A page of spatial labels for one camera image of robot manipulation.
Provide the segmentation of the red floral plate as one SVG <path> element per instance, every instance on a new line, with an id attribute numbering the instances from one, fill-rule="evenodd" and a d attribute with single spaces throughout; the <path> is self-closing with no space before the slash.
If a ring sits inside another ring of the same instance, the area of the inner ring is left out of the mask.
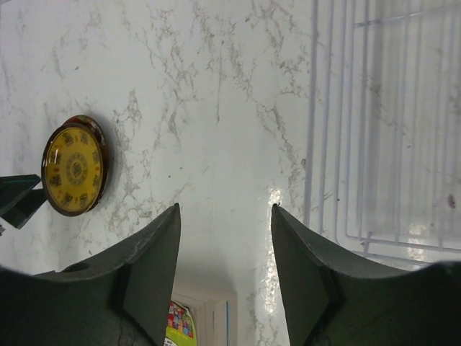
<path id="1" fill-rule="evenodd" d="M 107 186 L 107 181 L 110 176 L 111 164 L 110 164 L 110 150 L 109 150 L 108 142 L 107 142 L 106 136 L 100 124 L 94 118 L 88 115 L 74 115 L 64 122 L 64 124 L 68 124 L 68 123 L 71 123 L 71 124 L 78 123 L 83 126 L 86 126 L 94 134 L 99 144 L 99 147 L 102 151 L 103 174 L 102 174 L 101 188 L 98 192 L 97 198 L 94 201 L 93 206 L 91 207 L 91 209 L 93 209 L 97 206 L 97 204 L 102 199 L 105 188 Z"/>

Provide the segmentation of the yellow patterned plate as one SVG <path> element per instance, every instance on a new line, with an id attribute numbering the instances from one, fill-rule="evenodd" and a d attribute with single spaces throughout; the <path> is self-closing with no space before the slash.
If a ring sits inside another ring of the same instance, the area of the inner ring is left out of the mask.
<path id="1" fill-rule="evenodd" d="M 83 123 L 64 123 L 48 139 L 41 180 L 48 202 L 60 214 L 79 216 L 99 201 L 107 180 L 102 137 Z"/>

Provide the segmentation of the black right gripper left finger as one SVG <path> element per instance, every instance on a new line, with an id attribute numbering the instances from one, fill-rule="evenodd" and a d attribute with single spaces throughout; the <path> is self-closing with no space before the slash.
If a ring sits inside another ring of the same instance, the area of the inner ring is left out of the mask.
<path id="1" fill-rule="evenodd" d="M 162 345 L 180 241 L 173 205 L 60 272 L 1 269 L 3 345 Z"/>

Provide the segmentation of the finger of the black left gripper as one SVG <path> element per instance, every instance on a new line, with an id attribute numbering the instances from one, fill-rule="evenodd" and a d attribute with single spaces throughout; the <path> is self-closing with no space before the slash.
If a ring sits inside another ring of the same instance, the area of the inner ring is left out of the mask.
<path id="1" fill-rule="evenodd" d="M 1 177 L 1 216 L 11 210 L 40 182 L 36 174 Z"/>
<path id="2" fill-rule="evenodd" d="M 31 190 L 5 213 L 5 221 L 16 229 L 21 229 L 45 201 L 43 189 Z"/>

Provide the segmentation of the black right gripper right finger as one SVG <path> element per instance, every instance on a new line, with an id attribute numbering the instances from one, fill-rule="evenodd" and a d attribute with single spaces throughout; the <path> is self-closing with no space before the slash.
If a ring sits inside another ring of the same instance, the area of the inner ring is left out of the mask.
<path id="1" fill-rule="evenodd" d="M 274 205 L 272 243 L 291 345 L 458 345 L 460 263 L 405 271 L 365 259 Z"/>

